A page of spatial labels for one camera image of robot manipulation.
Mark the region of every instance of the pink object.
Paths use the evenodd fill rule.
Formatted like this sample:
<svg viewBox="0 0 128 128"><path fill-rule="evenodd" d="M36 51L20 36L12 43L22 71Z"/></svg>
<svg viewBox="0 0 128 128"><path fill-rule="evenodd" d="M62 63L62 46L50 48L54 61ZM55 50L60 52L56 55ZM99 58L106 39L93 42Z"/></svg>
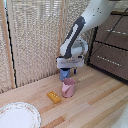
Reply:
<svg viewBox="0 0 128 128"><path fill-rule="evenodd" d="M63 80L62 95L64 97L71 97L74 94L75 81L71 78Z"/></svg>

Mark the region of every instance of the yellow object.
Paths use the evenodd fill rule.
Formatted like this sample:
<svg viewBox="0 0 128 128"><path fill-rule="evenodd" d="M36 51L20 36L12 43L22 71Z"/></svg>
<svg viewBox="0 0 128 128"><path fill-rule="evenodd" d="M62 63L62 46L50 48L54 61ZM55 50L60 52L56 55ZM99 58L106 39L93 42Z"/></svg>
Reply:
<svg viewBox="0 0 128 128"><path fill-rule="evenodd" d="M47 96L54 102L55 104L61 101L61 98L55 94L53 91L47 93Z"/></svg>

